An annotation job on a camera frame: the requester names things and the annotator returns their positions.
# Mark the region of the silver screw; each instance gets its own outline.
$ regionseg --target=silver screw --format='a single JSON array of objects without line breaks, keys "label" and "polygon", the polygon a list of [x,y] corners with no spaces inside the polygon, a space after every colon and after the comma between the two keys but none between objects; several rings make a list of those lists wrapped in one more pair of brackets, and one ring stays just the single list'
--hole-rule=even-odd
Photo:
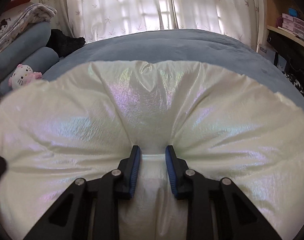
[{"label": "silver screw", "polygon": [[222,183],[224,184],[224,185],[230,185],[231,183],[232,183],[232,181],[231,181],[231,179],[229,179],[229,178],[224,178],[224,179],[222,179]]},{"label": "silver screw", "polygon": [[185,171],[185,174],[188,175],[188,176],[193,176],[195,174],[195,171],[191,170],[191,169],[188,169],[188,170]]},{"label": "silver screw", "polygon": [[118,169],[112,171],[113,176],[119,176],[120,174],[121,174],[121,171]]},{"label": "silver screw", "polygon": [[81,186],[83,183],[84,183],[84,179],[82,179],[82,178],[78,178],[75,180],[75,184],[78,186]]}]

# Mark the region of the blue bedspread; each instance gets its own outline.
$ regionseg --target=blue bedspread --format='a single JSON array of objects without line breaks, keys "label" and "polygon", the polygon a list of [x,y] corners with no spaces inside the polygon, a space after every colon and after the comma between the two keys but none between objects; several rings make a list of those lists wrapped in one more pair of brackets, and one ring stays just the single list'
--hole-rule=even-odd
[{"label": "blue bedspread", "polygon": [[76,65],[97,60],[207,62],[245,74],[304,110],[304,97],[268,60],[236,39],[203,30],[144,32],[93,42],[55,64],[43,78],[52,81]]}]

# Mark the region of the stuffed animal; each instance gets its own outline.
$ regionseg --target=stuffed animal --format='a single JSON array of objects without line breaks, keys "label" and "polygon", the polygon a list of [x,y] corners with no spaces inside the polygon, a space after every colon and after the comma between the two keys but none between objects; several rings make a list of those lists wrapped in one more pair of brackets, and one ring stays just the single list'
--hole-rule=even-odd
[{"label": "stuffed animal", "polygon": [[13,75],[8,80],[8,85],[12,89],[18,89],[23,85],[30,83],[35,79],[41,79],[41,72],[33,72],[32,68],[28,65],[19,64],[16,67]]}]

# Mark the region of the shelf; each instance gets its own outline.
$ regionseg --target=shelf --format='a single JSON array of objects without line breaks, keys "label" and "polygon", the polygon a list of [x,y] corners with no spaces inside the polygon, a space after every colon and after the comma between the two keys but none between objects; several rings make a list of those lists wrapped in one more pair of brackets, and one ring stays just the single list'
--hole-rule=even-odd
[{"label": "shelf", "polygon": [[271,30],[271,31],[274,31],[274,32],[276,32],[276,33],[279,33],[279,34],[281,34],[281,35],[283,35],[283,36],[286,36],[287,38],[289,38],[289,39],[295,41],[296,43],[299,43],[301,46],[304,47],[304,41],[303,41],[303,40],[297,38],[295,35],[293,35],[293,34],[291,34],[291,33],[288,33],[287,31],[280,30],[280,29],[278,29],[278,28],[275,28],[275,27],[272,27],[272,26],[269,26],[269,25],[267,25],[267,29],[268,29],[268,30]]}]

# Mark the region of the plush toy face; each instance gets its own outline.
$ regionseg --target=plush toy face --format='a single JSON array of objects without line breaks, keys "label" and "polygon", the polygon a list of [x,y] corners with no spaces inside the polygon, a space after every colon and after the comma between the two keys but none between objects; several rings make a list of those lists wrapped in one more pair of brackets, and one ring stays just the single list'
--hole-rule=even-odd
[{"label": "plush toy face", "polygon": [[17,89],[20,86],[26,84],[28,76],[33,73],[33,70],[28,65],[18,65],[14,71],[12,77],[10,77],[8,84],[13,88]]}]

